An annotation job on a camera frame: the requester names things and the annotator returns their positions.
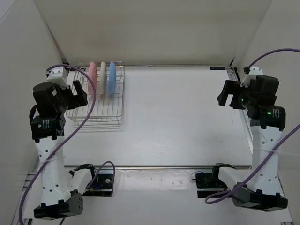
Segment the pink plate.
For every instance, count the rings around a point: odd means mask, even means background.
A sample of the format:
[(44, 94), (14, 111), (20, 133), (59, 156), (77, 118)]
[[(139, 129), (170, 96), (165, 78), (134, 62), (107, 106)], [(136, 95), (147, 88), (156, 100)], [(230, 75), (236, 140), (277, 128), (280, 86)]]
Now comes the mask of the pink plate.
[(88, 77), (92, 80), (92, 82), (88, 81), (88, 93), (92, 95), (94, 93), (94, 89), (92, 84), (96, 87), (97, 85), (97, 66), (94, 62), (90, 62)]

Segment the cream plate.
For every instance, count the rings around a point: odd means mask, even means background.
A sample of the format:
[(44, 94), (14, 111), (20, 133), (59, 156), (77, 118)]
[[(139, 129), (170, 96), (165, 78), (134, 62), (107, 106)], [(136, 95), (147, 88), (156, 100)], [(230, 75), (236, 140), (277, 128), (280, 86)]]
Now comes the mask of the cream plate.
[(105, 93), (106, 88), (106, 64), (102, 61), (100, 72), (99, 72), (99, 81), (98, 81), (98, 92), (100, 95)]

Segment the blue plate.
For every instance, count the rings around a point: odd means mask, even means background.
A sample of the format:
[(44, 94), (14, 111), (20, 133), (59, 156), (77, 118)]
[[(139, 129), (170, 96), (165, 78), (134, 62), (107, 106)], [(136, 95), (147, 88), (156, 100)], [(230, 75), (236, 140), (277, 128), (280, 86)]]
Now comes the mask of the blue plate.
[(113, 95), (116, 84), (116, 65), (113, 61), (110, 62), (109, 69), (109, 95)]

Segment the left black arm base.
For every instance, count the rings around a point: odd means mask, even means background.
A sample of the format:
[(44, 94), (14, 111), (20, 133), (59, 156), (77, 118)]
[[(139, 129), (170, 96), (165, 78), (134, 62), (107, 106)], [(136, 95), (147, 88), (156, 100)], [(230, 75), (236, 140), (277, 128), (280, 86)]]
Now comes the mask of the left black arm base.
[(112, 197), (114, 174), (113, 172), (100, 172), (92, 186), (87, 189), (83, 196), (89, 197)]

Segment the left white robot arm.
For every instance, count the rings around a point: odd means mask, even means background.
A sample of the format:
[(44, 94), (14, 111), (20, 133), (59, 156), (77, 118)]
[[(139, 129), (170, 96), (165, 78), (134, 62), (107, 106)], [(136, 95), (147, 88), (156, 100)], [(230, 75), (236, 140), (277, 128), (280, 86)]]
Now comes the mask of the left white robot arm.
[(36, 219), (55, 220), (81, 215), (86, 186), (92, 188), (98, 183), (91, 164), (84, 164), (71, 172), (70, 183), (65, 177), (62, 147), (65, 140), (64, 114), (66, 110), (88, 104), (80, 82), (75, 80), (73, 85), (75, 95), (69, 85), (61, 87), (52, 82), (43, 82), (33, 88), (36, 105), (32, 107), (29, 119), (42, 181), (41, 203), (33, 211)]

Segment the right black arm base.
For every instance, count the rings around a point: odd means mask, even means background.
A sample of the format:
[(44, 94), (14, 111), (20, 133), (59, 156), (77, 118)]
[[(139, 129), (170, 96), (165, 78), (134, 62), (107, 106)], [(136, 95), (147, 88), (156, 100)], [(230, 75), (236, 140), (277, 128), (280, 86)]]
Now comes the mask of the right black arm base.
[(205, 199), (211, 194), (229, 190), (228, 186), (212, 173), (196, 171), (190, 175), (190, 179), (196, 182), (197, 198)]

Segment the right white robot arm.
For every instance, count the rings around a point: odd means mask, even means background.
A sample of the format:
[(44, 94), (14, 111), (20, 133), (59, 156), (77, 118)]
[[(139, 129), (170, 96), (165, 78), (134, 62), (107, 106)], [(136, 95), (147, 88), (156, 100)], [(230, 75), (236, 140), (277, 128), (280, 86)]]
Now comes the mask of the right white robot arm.
[(225, 106), (232, 95), (230, 107), (246, 110), (250, 118), (253, 138), (251, 172), (247, 178), (240, 176), (230, 165), (218, 164), (218, 171), (210, 177), (212, 185), (226, 184), (236, 207), (260, 211), (286, 209), (288, 200), (280, 194), (278, 181), (278, 145), (285, 128), (285, 109), (276, 106), (279, 80), (265, 75), (252, 75), (243, 82), (226, 80), (217, 97), (218, 104)]

